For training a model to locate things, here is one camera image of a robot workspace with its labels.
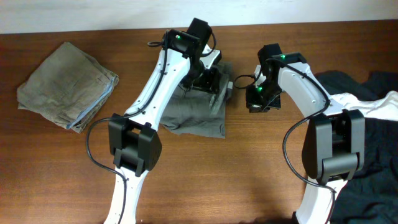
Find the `dark green garment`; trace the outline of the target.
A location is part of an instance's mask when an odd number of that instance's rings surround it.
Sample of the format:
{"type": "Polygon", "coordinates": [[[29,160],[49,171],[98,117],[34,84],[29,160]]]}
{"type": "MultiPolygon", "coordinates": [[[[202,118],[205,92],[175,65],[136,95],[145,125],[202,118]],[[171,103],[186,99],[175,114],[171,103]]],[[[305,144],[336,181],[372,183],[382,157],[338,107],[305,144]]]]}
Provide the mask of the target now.
{"type": "MultiPolygon", "coordinates": [[[[332,70],[317,74],[331,95],[380,100],[397,90],[397,74],[372,72],[364,83],[332,70]]],[[[397,122],[367,118],[364,167],[341,190],[332,223],[397,223],[397,122]]]]}

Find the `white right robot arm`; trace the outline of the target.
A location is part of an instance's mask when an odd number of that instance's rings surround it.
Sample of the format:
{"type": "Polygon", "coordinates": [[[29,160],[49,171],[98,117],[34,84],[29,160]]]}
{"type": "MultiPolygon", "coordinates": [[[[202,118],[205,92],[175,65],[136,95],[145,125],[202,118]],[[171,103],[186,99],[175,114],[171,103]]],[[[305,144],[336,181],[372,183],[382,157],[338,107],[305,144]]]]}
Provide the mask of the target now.
{"type": "Polygon", "coordinates": [[[302,54],[285,54],[278,44],[268,44],[257,57],[254,81],[246,88],[247,109],[252,113],[279,109],[280,95],[285,92],[303,114],[284,136],[283,155],[287,155],[287,140],[293,130],[308,124],[302,148],[306,176],[286,160],[289,169],[306,184],[293,222],[329,223],[339,193],[364,165],[364,115],[335,101],[302,54]]]}

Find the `folded khaki shorts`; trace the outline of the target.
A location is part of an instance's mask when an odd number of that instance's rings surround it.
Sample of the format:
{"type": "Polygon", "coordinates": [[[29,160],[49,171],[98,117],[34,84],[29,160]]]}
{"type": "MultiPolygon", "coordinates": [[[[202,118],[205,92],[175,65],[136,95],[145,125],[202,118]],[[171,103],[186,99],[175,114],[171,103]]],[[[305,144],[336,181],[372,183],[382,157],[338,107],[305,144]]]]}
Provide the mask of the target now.
{"type": "Polygon", "coordinates": [[[17,88],[18,108],[81,133],[118,82],[117,74],[64,42],[17,88]]]}

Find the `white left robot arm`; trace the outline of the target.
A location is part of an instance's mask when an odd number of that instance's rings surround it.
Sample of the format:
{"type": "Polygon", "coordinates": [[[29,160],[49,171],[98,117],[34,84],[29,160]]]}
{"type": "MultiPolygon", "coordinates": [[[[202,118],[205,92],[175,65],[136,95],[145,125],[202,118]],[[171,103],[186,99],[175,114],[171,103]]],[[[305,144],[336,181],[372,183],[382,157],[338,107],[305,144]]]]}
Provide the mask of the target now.
{"type": "Polygon", "coordinates": [[[124,115],[112,115],[108,131],[116,180],[106,223],[135,223],[144,179],[160,157],[157,130],[174,90],[180,86],[211,93],[210,102],[215,103],[221,91],[221,74],[215,67],[221,52],[208,46],[213,36],[208,23],[197,18],[186,31],[167,31],[143,91],[124,115]]]}

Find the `white garment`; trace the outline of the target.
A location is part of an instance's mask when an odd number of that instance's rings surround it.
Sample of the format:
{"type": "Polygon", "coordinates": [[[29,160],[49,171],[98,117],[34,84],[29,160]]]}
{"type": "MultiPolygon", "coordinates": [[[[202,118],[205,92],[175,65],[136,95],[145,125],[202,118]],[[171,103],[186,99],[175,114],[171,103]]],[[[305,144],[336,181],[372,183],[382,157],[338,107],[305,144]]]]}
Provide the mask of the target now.
{"type": "Polygon", "coordinates": [[[365,118],[397,121],[397,92],[389,91],[384,98],[373,101],[360,101],[351,93],[332,95],[331,98],[347,110],[359,110],[365,118]]]}

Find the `grey-green shorts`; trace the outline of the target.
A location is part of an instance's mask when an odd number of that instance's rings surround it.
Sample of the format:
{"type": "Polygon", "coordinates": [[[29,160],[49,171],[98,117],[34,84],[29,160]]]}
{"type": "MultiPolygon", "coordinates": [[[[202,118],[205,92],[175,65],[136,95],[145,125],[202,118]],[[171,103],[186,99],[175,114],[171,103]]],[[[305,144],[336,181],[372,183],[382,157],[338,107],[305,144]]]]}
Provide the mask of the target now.
{"type": "Polygon", "coordinates": [[[226,102],[232,97],[233,66],[230,62],[220,62],[213,68],[221,75],[220,92],[185,91],[177,87],[160,119],[164,128],[177,135],[225,138],[226,102]]]}

